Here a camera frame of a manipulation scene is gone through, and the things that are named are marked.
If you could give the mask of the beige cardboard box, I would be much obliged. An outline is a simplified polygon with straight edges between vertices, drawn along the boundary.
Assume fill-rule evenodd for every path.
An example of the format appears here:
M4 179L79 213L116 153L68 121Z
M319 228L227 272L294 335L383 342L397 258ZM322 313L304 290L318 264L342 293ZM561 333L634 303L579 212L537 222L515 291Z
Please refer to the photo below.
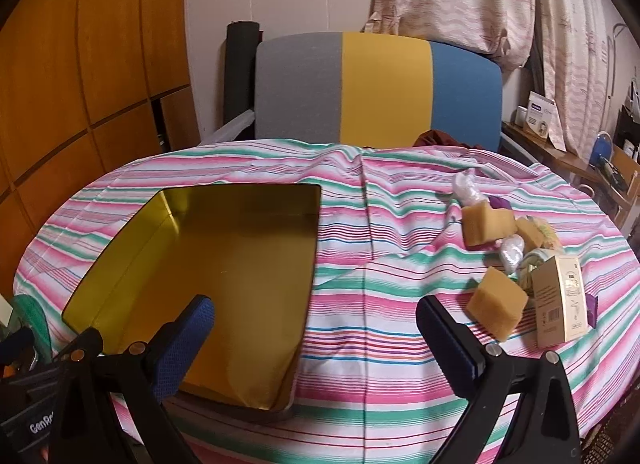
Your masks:
M577 340L588 332L579 259L555 255L532 272L539 349Z

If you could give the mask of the yellow sponge block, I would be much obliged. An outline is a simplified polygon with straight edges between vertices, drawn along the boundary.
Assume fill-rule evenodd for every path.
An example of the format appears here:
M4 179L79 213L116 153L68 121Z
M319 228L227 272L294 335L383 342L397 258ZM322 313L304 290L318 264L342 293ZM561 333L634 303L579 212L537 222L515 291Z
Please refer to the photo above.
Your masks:
M467 248L493 243L518 231L512 210L493 208L488 201L464 206L461 222Z
M466 312L498 342L520 323L528 295L503 272L490 267L477 285Z

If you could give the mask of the white plastic ball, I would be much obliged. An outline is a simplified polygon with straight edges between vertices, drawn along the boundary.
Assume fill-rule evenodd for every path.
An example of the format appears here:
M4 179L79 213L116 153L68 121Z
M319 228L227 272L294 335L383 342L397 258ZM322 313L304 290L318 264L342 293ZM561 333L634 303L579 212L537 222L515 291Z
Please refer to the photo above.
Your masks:
M454 175L452 193L462 207L488 201L487 196L477 187L472 172L457 172Z
M518 234L512 234L501 240L498 253L506 274L512 274L518 270L524 258L524 250L525 241Z

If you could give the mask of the Weidan snack packet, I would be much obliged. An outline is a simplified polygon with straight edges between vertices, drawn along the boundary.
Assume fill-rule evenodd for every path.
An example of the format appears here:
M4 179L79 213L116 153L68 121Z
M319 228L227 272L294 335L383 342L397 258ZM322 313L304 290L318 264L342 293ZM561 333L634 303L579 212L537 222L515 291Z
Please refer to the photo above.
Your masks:
M542 235L542 241L540 243L541 248L546 250L554 250L555 252L563 253L564 247L553 229L552 225L545 219L539 217L530 217L529 220L534 224L538 231Z

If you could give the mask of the gold metal tin tray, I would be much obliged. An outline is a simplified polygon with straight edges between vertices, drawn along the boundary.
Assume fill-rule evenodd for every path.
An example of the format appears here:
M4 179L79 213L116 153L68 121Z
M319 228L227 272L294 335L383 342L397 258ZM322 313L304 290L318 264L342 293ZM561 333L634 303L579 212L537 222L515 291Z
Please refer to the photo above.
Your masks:
M321 208L318 184L209 184L157 191L99 254L63 309L107 354L149 340L190 300L215 319L180 389L263 422L295 396Z

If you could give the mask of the striped pink green bedsheet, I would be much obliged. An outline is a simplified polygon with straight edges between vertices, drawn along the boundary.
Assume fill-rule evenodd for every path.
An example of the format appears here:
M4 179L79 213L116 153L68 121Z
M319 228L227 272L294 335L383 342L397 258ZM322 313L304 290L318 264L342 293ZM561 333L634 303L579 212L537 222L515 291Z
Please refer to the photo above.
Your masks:
M196 146L134 161L67 200L26 248L13 281L42 307L55 349L72 331L62 311L80 279L158 190L188 184L306 182L322 189L317 270L293 414L271 426L220 415L179 421L206 463L425 463L463 412L422 340L414 312L435 293L456 319L498 264L467 250L456 172L520 216L548 221L578 257L598 323L559 348L582 432L604 418L639 372L639 264L587 195L542 165L495 153L424 146L368 150L294 140Z

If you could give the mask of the small yellow sponge piece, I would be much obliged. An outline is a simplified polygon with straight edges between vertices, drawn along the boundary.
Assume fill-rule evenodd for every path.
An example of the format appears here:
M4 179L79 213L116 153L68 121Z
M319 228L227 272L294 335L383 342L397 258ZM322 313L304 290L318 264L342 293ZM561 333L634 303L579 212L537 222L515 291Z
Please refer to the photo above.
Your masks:
M516 234L524 241L524 253L541 248L544 244L544 234L529 218L521 217L515 221Z

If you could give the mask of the purple candy wrapper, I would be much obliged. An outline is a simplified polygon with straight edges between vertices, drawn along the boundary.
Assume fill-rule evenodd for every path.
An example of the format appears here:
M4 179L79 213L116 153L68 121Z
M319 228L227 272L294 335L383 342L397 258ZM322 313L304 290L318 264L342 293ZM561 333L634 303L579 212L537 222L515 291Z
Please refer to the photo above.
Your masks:
M501 196L489 195L488 202L494 210L510 210L512 208L510 202Z

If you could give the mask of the blue round object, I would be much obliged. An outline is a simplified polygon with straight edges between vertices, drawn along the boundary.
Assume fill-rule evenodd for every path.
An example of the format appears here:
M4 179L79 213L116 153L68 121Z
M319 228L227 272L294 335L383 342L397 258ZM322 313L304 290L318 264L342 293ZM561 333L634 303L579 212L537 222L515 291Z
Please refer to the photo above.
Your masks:
M613 154L613 140L608 132L602 130L597 134L594 142L588 164L592 167L598 167L602 160L609 161Z

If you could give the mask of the orange wooden wardrobe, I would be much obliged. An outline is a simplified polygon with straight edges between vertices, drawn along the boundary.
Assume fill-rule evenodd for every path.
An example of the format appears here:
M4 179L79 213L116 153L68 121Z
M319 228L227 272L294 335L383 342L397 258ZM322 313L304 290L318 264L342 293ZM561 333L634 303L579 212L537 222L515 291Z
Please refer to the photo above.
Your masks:
M184 0L1 0L2 295L76 191L199 138Z

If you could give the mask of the dark red cloth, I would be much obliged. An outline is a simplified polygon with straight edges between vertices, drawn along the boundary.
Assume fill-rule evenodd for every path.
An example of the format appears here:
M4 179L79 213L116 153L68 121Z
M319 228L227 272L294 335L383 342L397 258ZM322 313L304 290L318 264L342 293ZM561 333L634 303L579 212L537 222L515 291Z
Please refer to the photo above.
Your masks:
M452 138L450 135L446 134L446 132L442 132L438 129L430 129L427 132L421 134L418 138L416 138L413 146L415 148L417 148L418 146L462 146L462 148L467 149L471 147L469 144L460 142L455 138Z

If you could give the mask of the white medicine box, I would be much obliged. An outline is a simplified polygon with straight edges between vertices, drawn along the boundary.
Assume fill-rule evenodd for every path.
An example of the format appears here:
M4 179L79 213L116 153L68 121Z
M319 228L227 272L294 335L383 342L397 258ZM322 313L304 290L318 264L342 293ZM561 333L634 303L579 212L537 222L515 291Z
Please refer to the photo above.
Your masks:
M528 97L523 128L526 132L542 140L549 137L549 129L555 114L555 103L535 91Z

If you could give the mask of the black rolled mat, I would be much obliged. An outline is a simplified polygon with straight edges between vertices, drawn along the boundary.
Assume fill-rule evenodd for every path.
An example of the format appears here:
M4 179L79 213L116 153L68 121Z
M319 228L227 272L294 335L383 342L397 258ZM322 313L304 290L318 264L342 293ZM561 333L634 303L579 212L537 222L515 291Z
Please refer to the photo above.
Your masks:
M236 21L227 26L222 98L224 124L254 106L256 52L261 42L258 22Z

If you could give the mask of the grey yellow blue chair back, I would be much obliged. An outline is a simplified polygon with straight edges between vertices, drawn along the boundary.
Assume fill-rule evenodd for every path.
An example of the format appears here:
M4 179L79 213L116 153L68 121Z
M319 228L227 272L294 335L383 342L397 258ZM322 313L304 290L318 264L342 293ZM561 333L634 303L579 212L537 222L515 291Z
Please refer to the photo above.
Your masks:
M495 151L501 106L498 65L441 42L321 32L257 48L259 139L388 149L413 146L437 129Z

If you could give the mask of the pink patterned curtain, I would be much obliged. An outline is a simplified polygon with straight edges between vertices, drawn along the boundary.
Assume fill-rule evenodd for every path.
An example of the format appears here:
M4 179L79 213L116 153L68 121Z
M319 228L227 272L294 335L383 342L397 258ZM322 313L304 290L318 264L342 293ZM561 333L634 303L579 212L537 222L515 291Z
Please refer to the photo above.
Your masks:
M556 105L551 143L586 160L608 128L603 0L373 0L364 28L459 46L504 72L536 52L541 91Z

